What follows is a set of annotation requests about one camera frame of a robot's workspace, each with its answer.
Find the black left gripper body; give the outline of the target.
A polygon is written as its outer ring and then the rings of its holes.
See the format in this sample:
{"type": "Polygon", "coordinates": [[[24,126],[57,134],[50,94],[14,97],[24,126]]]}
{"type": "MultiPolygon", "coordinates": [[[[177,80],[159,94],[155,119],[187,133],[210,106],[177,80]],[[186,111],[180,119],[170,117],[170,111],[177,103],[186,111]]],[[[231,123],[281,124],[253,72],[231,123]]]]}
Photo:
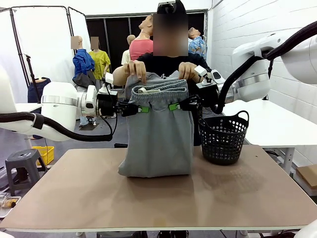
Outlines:
{"type": "Polygon", "coordinates": [[[97,112],[99,116],[111,117],[116,113],[118,96],[116,91],[97,94],[97,112]]]}

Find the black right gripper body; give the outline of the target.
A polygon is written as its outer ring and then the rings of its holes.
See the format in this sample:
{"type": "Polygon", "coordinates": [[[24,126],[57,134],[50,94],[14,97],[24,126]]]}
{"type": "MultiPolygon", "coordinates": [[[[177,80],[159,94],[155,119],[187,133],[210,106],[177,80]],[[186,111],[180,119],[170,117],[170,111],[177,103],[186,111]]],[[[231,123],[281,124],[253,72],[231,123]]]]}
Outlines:
{"type": "Polygon", "coordinates": [[[217,105],[219,90],[217,85],[203,86],[199,89],[199,97],[204,108],[212,108],[217,105]]]}

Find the person's left hand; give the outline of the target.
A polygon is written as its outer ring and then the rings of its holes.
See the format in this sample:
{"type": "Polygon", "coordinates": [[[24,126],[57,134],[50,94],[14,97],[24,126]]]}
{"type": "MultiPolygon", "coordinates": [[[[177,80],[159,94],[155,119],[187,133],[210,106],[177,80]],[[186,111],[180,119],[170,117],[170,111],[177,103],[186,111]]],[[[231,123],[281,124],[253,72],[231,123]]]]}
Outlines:
{"type": "Polygon", "coordinates": [[[197,66],[191,62],[181,62],[179,65],[179,79],[192,80],[195,83],[200,82],[199,75],[195,72],[197,66]]]}

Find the person's right hand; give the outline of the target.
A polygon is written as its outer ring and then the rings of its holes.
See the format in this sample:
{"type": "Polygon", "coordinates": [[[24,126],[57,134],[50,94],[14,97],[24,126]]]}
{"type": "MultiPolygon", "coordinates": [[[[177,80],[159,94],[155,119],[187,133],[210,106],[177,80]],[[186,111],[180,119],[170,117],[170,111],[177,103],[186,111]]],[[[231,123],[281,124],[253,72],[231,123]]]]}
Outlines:
{"type": "Polygon", "coordinates": [[[137,78],[142,82],[146,83],[146,67],[142,61],[131,60],[123,66],[124,69],[124,79],[131,75],[137,76],[137,78]]]}

